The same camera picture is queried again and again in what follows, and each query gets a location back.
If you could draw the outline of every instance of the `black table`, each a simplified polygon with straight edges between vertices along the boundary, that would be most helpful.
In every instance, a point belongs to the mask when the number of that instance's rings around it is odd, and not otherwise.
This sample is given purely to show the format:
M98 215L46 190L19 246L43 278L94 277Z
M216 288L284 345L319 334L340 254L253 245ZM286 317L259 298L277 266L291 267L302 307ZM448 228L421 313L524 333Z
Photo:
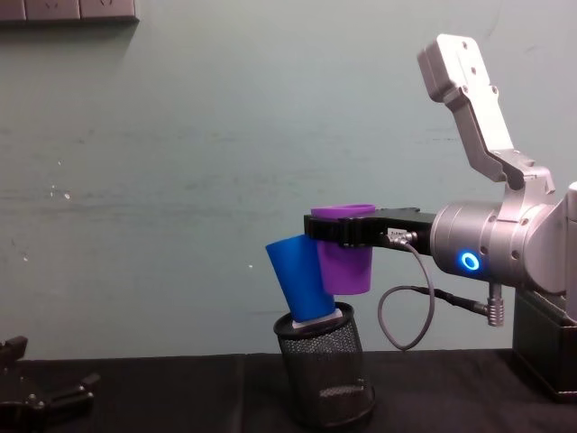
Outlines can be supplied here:
M366 354L377 405L366 432L577 432L577 405L552 402L508 350ZM90 418L50 432L288 433L279 355L29 361L46 388L91 372L102 382Z

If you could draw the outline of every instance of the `wall socket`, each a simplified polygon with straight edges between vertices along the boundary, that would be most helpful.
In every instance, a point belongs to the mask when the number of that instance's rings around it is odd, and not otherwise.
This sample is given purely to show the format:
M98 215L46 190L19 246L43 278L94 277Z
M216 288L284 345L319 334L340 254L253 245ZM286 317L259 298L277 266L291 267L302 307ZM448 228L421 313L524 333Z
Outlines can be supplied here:
M80 19L78 0L25 0L25 3L28 21Z
M0 0L0 22L24 21L24 0Z
M87 20L136 20L134 0L80 0L80 14Z

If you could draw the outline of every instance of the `blue cup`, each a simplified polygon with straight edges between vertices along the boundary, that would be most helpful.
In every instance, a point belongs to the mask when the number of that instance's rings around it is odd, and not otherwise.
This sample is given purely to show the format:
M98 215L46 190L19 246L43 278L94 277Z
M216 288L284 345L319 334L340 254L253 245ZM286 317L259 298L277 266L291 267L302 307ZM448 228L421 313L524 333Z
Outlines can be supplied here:
M323 290L316 241L300 235L266 248L295 321L305 322L334 312L334 297Z

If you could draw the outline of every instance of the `wall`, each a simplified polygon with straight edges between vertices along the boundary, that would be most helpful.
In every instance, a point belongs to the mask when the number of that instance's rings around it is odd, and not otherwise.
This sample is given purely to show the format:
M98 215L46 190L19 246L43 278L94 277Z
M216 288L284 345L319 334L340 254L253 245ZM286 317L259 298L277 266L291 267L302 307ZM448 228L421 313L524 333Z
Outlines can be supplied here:
M575 2L138 3L135 29L0 32L0 323L30 357L276 351L264 245L312 205L500 199L422 84L417 52L440 32L477 39L514 143L559 190L575 178ZM382 350L379 295L422 276L375 256L373 290L349 301ZM420 347L509 346L512 294L502 329L439 302ZM400 340L426 303L391 300Z

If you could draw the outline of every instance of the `black wire mesh cup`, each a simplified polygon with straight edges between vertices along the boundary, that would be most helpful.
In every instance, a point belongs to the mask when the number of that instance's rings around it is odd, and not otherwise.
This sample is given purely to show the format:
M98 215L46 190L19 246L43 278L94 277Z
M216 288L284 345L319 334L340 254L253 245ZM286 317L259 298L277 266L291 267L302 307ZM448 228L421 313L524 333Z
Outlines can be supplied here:
M335 428L371 414L374 390L364 371L353 307L337 302L341 318L295 329L287 314L274 325L295 402L297 420Z

